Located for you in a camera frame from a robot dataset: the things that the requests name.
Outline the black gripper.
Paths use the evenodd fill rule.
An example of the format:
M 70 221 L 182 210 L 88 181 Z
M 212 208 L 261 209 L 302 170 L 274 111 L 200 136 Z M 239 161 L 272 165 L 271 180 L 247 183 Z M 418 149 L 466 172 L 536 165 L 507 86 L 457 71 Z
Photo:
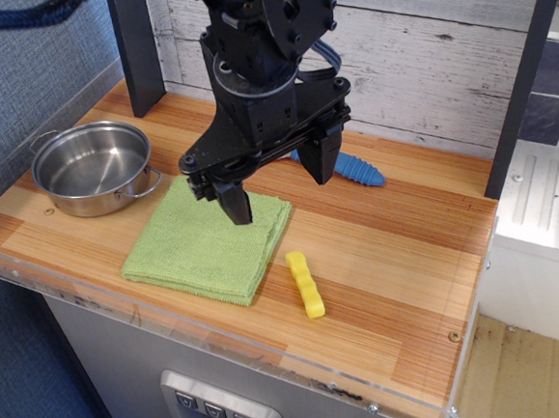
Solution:
M 179 160 L 195 197 L 216 199 L 236 225 L 251 224 L 242 181 L 292 150 L 313 180 L 325 185 L 349 120 L 349 90 L 349 81 L 337 76 L 291 84 L 267 97 L 218 103 L 210 127 Z

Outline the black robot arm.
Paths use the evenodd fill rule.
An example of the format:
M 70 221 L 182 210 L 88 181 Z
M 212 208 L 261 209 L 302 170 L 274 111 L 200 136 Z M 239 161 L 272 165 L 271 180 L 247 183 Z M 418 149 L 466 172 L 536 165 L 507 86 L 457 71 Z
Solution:
M 238 225 L 252 209 L 243 181 L 296 151 L 318 184 L 334 173 L 349 82 L 322 36 L 336 0 L 202 0 L 199 39 L 216 101 L 210 128 L 180 158 L 197 199 L 217 202 Z

